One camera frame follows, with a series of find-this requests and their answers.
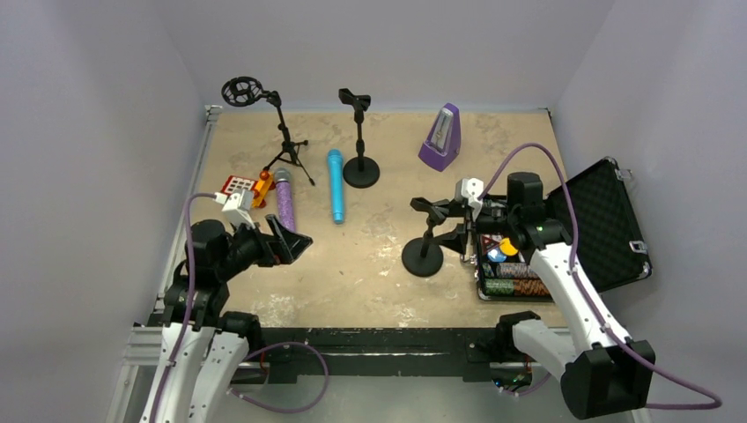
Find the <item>pink plastic microphone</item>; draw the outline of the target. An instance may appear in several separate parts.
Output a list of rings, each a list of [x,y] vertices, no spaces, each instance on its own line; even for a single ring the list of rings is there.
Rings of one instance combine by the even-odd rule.
[[[258,197],[254,197],[251,203],[251,208],[258,209],[261,211],[266,206],[266,201],[264,200],[264,196],[259,195]]]

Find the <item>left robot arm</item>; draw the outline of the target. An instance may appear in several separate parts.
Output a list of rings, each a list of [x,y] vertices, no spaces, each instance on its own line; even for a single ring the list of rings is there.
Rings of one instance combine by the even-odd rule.
[[[143,422],[210,421],[239,364],[264,347],[257,315],[224,311],[227,283],[252,265],[294,263],[313,243],[274,215],[266,221],[267,234],[246,223],[228,232],[215,219],[191,226],[188,256],[174,270],[158,316],[159,360]]]

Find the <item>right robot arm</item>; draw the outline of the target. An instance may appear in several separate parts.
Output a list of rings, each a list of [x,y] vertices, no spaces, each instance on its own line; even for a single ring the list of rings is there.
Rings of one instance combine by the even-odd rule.
[[[573,237],[542,204],[508,203],[491,226],[519,248],[566,319],[561,337],[531,311],[503,315],[483,345],[497,361],[525,355],[560,384],[577,419],[627,412],[647,404],[655,363],[653,347],[635,341],[611,315],[588,280]]]

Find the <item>black round-base stand front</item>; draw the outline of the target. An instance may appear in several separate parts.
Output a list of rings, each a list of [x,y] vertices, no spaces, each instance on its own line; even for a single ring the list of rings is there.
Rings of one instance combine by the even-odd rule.
[[[427,278],[437,273],[443,265],[443,252],[434,242],[433,229],[437,226],[433,221],[433,203],[424,197],[413,197],[410,207],[416,212],[425,212],[426,230],[418,238],[408,241],[402,251],[401,259],[407,272],[412,275]]]

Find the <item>black round-base stand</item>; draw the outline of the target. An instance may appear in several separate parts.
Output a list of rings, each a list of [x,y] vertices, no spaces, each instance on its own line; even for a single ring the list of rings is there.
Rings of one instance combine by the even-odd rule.
[[[363,139],[362,126],[365,121],[365,112],[370,107],[372,99],[367,94],[354,94],[349,88],[340,88],[338,98],[344,105],[353,107],[353,120],[357,126],[357,156],[346,162],[343,177],[345,182],[353,188],[366,189],[377,183],[381,175],[377,162],[365,155],[366,145]]]
[[[437,226],[433,221],[433,203],[424,197],[413,197],[410,207],[416,212],[425,212],[426,230],[418,238],[408,241],[402,251],[401,259],[407,272],[412,275],[427,278],[437,273],[443,265],[443,252],[434,242],[433,229]]]

